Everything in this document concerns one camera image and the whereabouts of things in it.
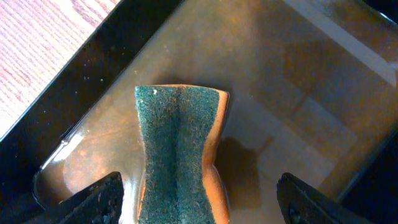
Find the tabletop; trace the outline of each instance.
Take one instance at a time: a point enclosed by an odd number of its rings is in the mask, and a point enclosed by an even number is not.
[[[0,2],[0,138],[118,2]]]

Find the wood grain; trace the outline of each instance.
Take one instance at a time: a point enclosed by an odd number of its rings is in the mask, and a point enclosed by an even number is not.
[[[0,138],[118,2],[0,1]]]

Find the light wood surface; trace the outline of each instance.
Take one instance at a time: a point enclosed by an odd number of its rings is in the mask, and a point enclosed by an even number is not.
[[[118,2],[0,1],[0,138]]]

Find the wooden table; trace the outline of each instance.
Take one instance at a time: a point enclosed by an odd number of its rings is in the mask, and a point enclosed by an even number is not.
[[[0,2],[0,138],[118,2]]]

